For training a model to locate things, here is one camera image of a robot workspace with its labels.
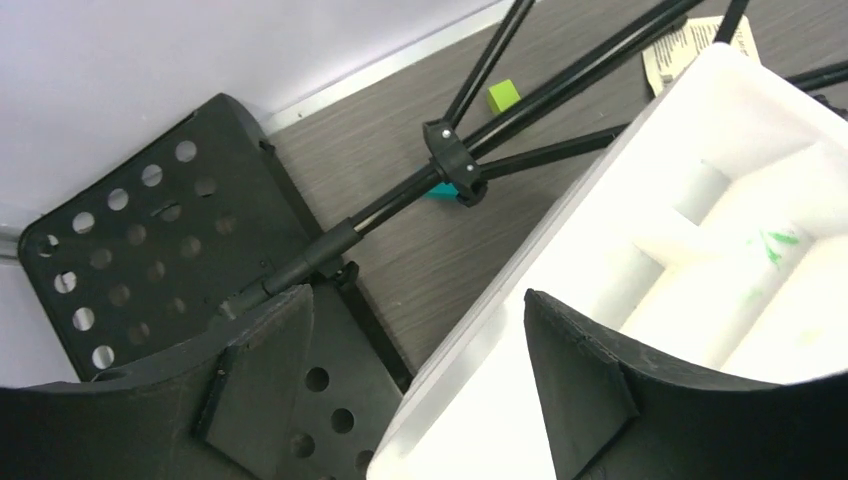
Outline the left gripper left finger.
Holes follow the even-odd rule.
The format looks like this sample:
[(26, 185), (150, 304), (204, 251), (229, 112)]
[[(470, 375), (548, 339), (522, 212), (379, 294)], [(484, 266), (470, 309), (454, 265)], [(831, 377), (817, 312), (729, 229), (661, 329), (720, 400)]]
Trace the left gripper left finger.
[(313, 321), (297, 286), (90, 382), (3, 388), (1, 475), (275, 479)]

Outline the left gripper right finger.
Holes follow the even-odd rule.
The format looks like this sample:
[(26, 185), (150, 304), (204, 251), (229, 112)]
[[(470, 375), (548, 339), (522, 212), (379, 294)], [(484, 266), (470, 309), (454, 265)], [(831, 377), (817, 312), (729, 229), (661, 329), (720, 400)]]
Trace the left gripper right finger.
[(721, 373), (529, 290), (524, 329), (559, 479), (843, 479), (847, 377)]

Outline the white plastic drawer organizer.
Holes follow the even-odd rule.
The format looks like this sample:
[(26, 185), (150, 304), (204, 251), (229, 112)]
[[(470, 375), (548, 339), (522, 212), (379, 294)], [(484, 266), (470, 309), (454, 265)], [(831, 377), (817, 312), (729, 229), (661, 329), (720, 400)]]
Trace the white plastic drawer organizer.
[(846, 121), (732, 48), (704, 50), (424, 363), (368, 478), (559, 479), (529, 290), (721, 373), (847, 377)]

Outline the black music stand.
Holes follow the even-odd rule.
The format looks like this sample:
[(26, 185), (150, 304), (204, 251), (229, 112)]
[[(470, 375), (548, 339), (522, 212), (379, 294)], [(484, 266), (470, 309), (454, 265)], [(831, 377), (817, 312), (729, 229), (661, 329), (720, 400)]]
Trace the black music stand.
[[(472, 207), (490, 181), (599, 152), (624, 125), (505, 157), (486, 155), (650, 46), (691, 10), (647, 11), (468, 136), (456, 129), (531, 9), (517, 1), (446, 112), (423, 126), (427, 164), (355, 215), (322, 229), (254, 117), (226, 94), (30, 224), (17, 256), (77, 373), (90, 382), (235, 320), (297, 286), (314, 321), (275, 479), (370, 479), (367, 469), (418, 374), (364, 301), (346, 251), (440, 183)], [(818, 90), (845, 63), (783, 79)]]

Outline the teal block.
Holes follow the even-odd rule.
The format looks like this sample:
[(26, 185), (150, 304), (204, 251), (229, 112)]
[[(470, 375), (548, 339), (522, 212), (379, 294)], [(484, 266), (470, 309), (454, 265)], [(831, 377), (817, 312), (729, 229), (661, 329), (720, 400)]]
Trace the teal block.
[(458, 191), (453, 185), (444, 183), (436, 185), (425, 194), (427, 198), (440, 200), (455, 200), (457, 195)]

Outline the green cube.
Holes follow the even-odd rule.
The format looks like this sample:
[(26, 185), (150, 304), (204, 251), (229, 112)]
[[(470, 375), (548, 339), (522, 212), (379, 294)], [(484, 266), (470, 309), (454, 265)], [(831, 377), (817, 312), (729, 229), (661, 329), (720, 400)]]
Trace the green cube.
[(512, 80), (506, 79), (491, 85), (486, 95), (489, 109), (500, 115), (521, 100), (521, 95)]

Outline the white sachet packet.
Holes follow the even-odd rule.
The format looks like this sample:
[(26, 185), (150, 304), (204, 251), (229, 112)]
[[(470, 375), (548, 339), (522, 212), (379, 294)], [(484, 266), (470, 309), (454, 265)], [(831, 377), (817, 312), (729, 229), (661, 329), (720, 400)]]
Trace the white sachet packet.
[(652, 98), (659, 96), (709, 47), (722, 16), (687, 18), (642, 51), (642, 65)]

